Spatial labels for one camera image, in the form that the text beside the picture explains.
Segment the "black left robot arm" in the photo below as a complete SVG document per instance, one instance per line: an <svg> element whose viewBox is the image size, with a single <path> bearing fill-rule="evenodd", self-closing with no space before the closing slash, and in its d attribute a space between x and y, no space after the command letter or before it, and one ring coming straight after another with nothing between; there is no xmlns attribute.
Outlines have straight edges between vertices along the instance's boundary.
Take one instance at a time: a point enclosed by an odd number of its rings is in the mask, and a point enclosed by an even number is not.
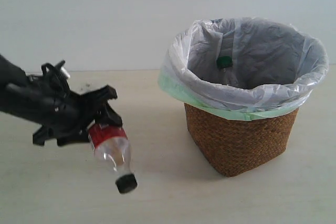
<svg viewBox="0 0 336 224"><path fill-rule="evenodd" d="M56 139L58 146L89 143L98 146L112 137L125 136L122 118L110 107L116 90L106 85L78 94L67 82L65 61L45 63L42 74L27 75L1 57L1 111L40 125L33 144L44 146Z"/></svg>

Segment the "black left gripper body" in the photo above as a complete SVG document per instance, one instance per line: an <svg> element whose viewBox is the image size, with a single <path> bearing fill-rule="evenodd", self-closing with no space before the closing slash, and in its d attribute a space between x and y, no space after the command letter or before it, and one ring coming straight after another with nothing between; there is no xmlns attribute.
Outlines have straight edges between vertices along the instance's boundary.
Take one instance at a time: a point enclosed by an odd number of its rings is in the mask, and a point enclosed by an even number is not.
<svg viewBox="0 0 336 224"><path fill-rule="evenodd" d="M56 65L45 63L40 74L26 75L29 119L40 125L33 134L34 145L44 146L48 140L56 140L58 146L88 143L94 116L108 103L82 102L81 94L68 84L64 64L63 60Z"/></svg>

